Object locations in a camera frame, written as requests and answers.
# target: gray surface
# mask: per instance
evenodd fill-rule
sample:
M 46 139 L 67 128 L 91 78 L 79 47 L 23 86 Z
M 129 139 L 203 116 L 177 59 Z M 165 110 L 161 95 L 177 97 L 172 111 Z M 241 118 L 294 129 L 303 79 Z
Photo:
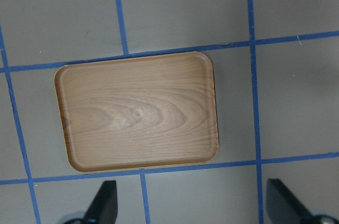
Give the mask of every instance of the gray surface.
M 0 223 L 35 223 L 27 184 L 1 185 L 0 199 Z
M 279 178 L 312 214 L 328 214 L 339 219 L 339 159 L 263 165 L 263 192 L 266 181 Z M 271 224 L 265 212 L 265 224 Z
M 121 55 L 114 0 L 0 0 L 10 65 Z
M 147 175 L 154 224 L 257 223 L 255 166 Z
M 338 40 L 257 47 L 263 158 L 339 151 Z
M 27 178 L 5 74 L 0 74 L 0 102 L 0 177 L 2 180 Z
M 247 0 L 122 0 L 130 52 L 248 39 Z
M 66 157 L 53 77 L 56 69 L 12 73 L 33 177 L 78 174 Z
M 117 181 L 118 217 L 115 223 L 145 223 L 139 175 L 36 183 L 34 189 L 42 223 L 63 224 L 71 218 L 82 218 L 106 180 Z
M 212 162 L 255 159 L 249 49 L 206 54 L 214 68 L 220 144 L 219 154 Z
M 339 0 L 254 0 L 257 39 L 336 31 Z

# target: gray floor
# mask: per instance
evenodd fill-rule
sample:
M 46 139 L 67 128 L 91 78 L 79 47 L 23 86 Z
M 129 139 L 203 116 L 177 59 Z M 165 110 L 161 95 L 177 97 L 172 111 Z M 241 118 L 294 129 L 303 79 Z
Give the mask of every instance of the gray floor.
M 147 224 L 262 224 L 247 2 L 121 0 L 123 22 L 119 0 L 0 0 L 8 59 L 0 60 L 0 223 L 62 224 L 81 216 L 102 181 L 114 179 L 117 224 L 146 223 L 145 212 Z M 313 213 L 339 218 L 339 0 L 253 6 L 256 39 L 293 36 L 256 46 L 263 203 L 266 180 L 280 178 Z M 146 170 L 147 193 L 140 171 L 73 170 L 53 87 L 58 67 L 180 48 L 204 50 L 213 61 L 217 158 L 184 171 Z M 271 223 L 265 209 L 263 217 Z

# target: wood grain pattern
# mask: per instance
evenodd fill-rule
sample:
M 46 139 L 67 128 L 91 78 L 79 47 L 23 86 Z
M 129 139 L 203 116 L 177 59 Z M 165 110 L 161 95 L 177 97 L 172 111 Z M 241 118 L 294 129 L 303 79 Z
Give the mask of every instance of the wood grain pattern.
M 78 171 L 199 163 L 218 152 L 213 69 L 202 53 L 64 66 L 55 87 Z

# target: brown rectangular tray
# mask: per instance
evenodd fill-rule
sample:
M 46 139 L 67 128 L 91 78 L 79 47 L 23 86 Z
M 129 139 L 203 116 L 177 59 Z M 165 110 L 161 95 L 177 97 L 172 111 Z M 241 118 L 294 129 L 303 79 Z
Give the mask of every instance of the brown rectangular tray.
M 78 171 L 201 163 L 218 152 L 213 67 L 200 52 L 63 66 L 55 88 Z

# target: wood surface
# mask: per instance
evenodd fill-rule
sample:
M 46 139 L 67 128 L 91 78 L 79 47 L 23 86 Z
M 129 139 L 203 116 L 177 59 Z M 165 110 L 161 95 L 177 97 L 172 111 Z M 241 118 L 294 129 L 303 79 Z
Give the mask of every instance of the wood surface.
M 200 163 L 218 152 L 213 69 L 202 53 L 64 66 L 55 87 L 78 171 Z

